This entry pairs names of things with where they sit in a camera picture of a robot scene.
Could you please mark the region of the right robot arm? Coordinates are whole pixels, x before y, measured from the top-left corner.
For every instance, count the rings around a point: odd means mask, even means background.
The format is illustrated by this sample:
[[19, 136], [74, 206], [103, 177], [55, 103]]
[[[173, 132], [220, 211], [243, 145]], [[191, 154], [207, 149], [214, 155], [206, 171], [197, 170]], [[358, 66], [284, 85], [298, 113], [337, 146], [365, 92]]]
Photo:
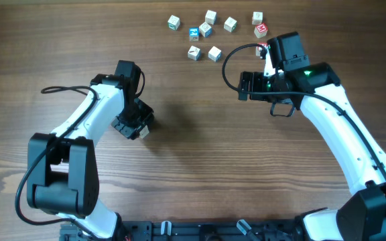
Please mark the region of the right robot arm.
[[311, 64], [296, 32], [255, 45], [262, 72], [243, 72], [240, 100], [288, 104], [318, 130], [346, 178], [350, 199], [301, 217], [304, 240], [386, 240], [386, 153], [329, 64]]

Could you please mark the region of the red M wooden block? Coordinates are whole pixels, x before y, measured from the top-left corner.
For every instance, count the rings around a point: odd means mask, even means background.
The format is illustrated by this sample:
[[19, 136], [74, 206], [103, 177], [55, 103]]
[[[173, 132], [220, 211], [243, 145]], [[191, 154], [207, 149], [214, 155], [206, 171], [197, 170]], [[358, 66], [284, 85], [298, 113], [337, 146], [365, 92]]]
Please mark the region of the red M wooden block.
[[145, 125], [139, 132], [139, 137], [141, 139], [144, 139], [149, 134], [149, 128], [147, 125]]

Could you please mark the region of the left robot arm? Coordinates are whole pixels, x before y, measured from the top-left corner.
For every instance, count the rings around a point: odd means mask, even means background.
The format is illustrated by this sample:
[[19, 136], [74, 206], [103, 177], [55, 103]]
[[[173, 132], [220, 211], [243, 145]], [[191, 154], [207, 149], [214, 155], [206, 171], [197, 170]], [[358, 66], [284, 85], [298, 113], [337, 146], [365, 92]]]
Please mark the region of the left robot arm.
[[131, 140], [149, 134], [154, 115], [139, 98], [144, 86], [141, 68], [121, 60], [114, 74], [98, 74], [88, 86], [71, 87], [86, 96], [84, 101], [51, 133], [29, 140], [27, 171], [15, 197], [15, 211], [24, 222], [46, 225], [22, 214], [23, 191], [29, 207], [57, 216], [61, 240], [132, 240], [121, 216], [99, 199], [95, 147], [109, 126]]

